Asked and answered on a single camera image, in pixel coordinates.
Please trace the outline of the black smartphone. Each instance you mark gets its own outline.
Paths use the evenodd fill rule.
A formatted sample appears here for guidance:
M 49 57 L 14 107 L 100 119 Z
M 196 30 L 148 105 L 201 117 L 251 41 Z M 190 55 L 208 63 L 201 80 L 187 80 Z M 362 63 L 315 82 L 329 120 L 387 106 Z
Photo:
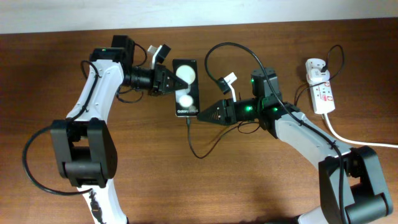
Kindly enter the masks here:
M 197 61 L 194 59 L 173 59 L 174 74 L 188 84 L 175 92 L 175 115 L 193 117 L 200 112 Z

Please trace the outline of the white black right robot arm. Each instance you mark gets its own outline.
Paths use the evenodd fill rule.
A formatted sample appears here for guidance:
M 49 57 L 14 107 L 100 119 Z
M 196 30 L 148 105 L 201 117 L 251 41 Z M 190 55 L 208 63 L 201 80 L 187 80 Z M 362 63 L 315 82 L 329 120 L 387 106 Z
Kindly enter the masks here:
M 275 72 L 251 74 L 253 98 L 217 101 L 199 121 L 229 126 L 258 120 L 262 129 L 296 149 L 318 171 L 320 206 L 281 223 L 370 223 L 393 212 L 392 199 L 376 152 L 341 142 L 283 102 Z

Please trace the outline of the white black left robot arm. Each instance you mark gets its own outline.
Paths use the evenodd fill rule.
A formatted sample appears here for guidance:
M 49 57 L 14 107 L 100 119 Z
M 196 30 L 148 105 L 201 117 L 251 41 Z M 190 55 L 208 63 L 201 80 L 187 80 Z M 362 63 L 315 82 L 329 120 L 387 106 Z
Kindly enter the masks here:
M 122 86 L 159 96 L 188 85 L 163 66 L 170 47 L 149 47 L 149 68 L 133 66 L 136 43 L 114 35 L 110 47 L 96 48 L 86 61 L 90 72 L 83 91 L 65 119 L 50 130 L 58 171 L 86 200 L 95 223 L 128 223 L 114 187 L 118 154 L 107 127 L 108 115 Z

